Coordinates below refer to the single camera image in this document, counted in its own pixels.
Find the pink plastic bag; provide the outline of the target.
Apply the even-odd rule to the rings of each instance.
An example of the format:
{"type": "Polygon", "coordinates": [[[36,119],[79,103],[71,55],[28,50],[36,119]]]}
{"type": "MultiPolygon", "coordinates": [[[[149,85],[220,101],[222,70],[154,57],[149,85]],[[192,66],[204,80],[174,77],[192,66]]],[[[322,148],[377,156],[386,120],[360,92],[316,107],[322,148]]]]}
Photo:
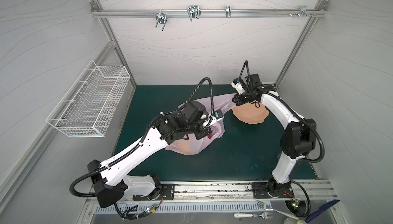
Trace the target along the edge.
{"type": "MultiPolygon", "coordinates": [[[[228,111],[234,108],[236,105],[232,102],[235,93],[225,94],[220,96],[214,96],[214,111],[221,110],[225,115],[228,111]]],[[[194,134],[189,135],[188,140],[176,140],[171,145],[168,145],[165,150],[171,150],[176,153],[183,155],[195,155],[199,154],[202,150],[208,147],[215,139],[221,138],[225,132],[224,120],[221,120],[210,126],[212,132],[210,135],[196,139],[194,134]]]]}

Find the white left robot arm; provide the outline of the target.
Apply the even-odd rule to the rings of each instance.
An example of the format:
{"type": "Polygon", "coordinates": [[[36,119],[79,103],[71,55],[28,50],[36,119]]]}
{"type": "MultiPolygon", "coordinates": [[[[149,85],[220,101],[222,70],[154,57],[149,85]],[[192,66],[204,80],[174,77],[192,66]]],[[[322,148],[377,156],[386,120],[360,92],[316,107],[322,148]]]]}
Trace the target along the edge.
{"type": "Polygon", "coordinates": [[[76,197],[96,197],[102,208],[117,203],[133,187],[140,189],[140,195],[154,195],[161,188],[155,178],[146,176],[132,182],[126,180],[128,173],[177,140],[188,140],[189,135],[197,140],[207,137],[216,121],[214,110],[207,112],[203,105],[188,98],[179,108],[154,117],[142,137],[128,148],[103,162],[93,160],[89,173],[74,180],[69,191],[76,197]]]}

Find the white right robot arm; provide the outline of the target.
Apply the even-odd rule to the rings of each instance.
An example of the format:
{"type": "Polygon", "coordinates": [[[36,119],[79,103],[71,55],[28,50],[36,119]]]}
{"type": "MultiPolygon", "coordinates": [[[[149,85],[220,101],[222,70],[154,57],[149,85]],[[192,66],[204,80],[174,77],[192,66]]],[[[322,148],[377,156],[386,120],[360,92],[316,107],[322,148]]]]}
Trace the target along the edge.
{"type": "Polygon", "coordinates": [[[231,86],[236,89],[232,99],[236,106],[250,103],[259,108],[264,105],[284,128],[278,164],[267,184],[268,194],[278,198],[291,188],[291,173],[298,162],[318,163],[324,158],[325,148],[316,122],[299,115],[282,100],[273,85],[263,84],[258,74],[251,75],[247,60],[231,86]]]}

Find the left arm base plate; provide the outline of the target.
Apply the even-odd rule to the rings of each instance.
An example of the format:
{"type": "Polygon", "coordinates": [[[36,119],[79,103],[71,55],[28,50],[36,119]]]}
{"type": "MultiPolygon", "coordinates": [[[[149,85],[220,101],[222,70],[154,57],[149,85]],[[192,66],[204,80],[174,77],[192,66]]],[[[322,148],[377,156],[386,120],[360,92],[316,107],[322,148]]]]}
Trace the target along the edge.
{"type": "Polygon", "coordinates": [[[175,184],[162,184],[148,196],[134,195],[134,201],[173,200],[175,197],[175,184]]]}

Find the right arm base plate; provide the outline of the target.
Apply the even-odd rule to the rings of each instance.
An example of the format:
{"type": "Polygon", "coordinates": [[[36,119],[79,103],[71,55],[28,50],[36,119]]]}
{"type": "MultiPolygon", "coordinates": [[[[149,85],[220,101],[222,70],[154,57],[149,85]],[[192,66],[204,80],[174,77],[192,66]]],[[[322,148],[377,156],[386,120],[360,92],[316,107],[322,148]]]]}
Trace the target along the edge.
{"type": "Polygon", "coordinates": [[[276,184],[272,181],[252,183],[251,191],[255,199],[294,197],[290,182],[285,184],[276,184]]]}

